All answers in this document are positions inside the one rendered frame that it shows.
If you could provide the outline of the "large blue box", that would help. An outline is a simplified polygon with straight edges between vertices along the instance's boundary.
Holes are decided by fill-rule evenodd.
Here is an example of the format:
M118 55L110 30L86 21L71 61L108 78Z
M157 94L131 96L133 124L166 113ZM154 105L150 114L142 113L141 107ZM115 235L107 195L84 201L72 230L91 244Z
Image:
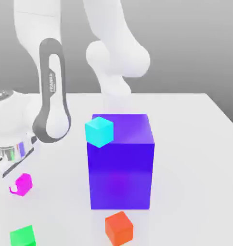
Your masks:
M146 114L93 114L113 123L114 140L87 143L91 209L149 209L155 141Z

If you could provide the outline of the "small cyan cube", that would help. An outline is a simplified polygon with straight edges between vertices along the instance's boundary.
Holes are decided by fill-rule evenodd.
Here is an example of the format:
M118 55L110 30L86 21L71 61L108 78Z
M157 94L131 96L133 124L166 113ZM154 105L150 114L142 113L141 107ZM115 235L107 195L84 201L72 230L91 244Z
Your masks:
M102 117L96 117L85 123L86 142L101 148L114 140L114 123Z

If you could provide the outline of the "small green cube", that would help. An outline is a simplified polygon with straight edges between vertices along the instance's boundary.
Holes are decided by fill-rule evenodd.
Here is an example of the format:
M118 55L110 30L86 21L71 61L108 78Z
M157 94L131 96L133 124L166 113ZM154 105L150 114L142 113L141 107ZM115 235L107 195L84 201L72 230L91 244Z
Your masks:
M36 246L32 225L10 232L11 246Z

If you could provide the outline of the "small magenta cube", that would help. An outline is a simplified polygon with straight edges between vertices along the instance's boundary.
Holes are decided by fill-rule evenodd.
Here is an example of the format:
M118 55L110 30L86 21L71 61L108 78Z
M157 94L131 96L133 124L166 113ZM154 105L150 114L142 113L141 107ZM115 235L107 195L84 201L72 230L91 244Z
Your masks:
M31 175L28 173L21 174L15 181L15 189L9 187L10 193L18 196L25 196L33 187Z

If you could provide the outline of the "small orange cube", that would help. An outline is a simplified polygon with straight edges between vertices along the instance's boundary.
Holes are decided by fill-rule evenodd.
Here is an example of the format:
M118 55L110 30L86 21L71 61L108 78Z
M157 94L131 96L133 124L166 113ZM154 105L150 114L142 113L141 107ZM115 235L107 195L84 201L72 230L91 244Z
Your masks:
M105 233L113 246L121 246L133 239L133 224L121 211L105 218Z

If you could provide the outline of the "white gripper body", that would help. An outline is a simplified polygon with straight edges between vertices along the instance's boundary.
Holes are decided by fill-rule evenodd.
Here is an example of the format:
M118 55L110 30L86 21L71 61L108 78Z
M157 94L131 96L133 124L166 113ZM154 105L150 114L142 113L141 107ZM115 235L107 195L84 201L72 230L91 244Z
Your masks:
M20 150L0 148L0 184L10 185L22 173L33 171L39 160L39 147L32 147L21 157Z

